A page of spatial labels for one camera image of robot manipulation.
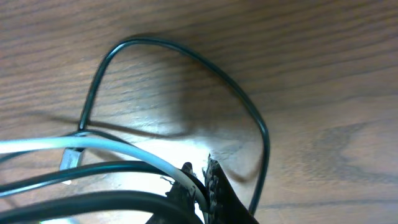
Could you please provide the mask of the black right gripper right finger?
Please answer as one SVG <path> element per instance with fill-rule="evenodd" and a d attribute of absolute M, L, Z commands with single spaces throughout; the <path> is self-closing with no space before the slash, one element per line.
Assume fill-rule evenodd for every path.
<path fill-rule="evenodd" d="M 209 197 L 209 224 L 259 224 L 235 194 L 219 162 L 211 156 L 203 175 Z"/>

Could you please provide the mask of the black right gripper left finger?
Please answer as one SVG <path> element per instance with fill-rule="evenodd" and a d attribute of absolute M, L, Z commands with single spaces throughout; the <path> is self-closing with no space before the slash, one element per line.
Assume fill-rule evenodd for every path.
<path fill-rule="evenodd" d="M 186 162 L 181 168 L 181 171 L 186 173 L 190 179 L 199 188 L 200 192 L 205 195 L 205 186 L 198 180 L 196 174 L 193 172 L 193 167 L 191 162 Z M 172 188 L 165 193 L 166 197 L 173 202 L 181 205 L 183 208 L 187 209 L 190 213 L 195 211 L 195 198 L 189 194 L 189 191 L 179 182 L 175 181 L 172 184 Z M 168 220 L 158 214 L 153 214 L 146 224 L 173 224 L 172 220 Z"/>

